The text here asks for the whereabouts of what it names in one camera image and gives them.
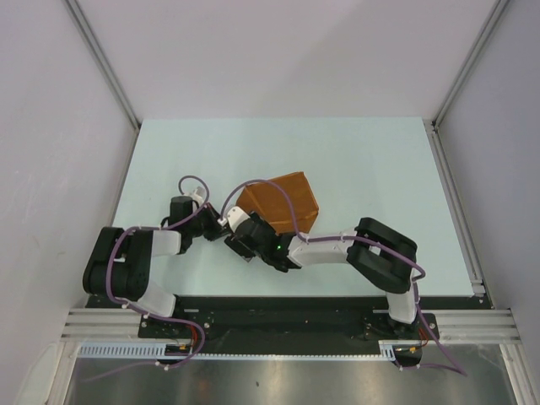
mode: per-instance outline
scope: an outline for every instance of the white wall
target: white wall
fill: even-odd
[[[540,378],[540,3],[511,4],[441,127],[480,259]]]
[[[494,0],[81,0],[139,118],[432,118]]]
[[[57,341],[133,130],[62,2],[0,4],[0,403]]]

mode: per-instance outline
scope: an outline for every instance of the reflective metal surface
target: reflective metal surface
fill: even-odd
[[[131,360],[79,359],[66,404],[514,404],[499,346],[454,346],[468,378],[445,370],[400,372],[390,363],[197,360],[151,365],[93,382]],[[444,362],[429,346],[425,362]]]

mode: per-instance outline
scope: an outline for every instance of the metal floor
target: metal floor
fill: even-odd
[[[499,346],[454,346],[465,378],[400,372],[387,362],[198,360],[164,372],[141,366],[81,380],[131,360],[79,359],[66,404],[515,404]],[[429,346],[424,361],[444,361]]]

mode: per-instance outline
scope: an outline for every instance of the cardboard box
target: cardboard box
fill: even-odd
[[[282,175],[271,181],[281,186],[289,195],[300,232],[309,232],[319,213],[319,206],[304,172]],[[236,205],[247,213],[261,215],[277,233],[294,232],[292,217],[283,194],[266,183],[251,184],[244,188]]]

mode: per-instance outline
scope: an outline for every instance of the white table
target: white table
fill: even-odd
[[[417,242],[418,263],[428,274],[421,295],[473,294],[420,118],[144,121],[114,225],[159,224],[183,175],[202,177],[219,210],[242,181],[293,171],[305,172],[319,204],[312,232],[373,217]],[[188,181],[186,188],[196,185]],[[151,277],[182,295],[384,294],[347,265],[285,274],[203,238],[185,255],[154,259]]]

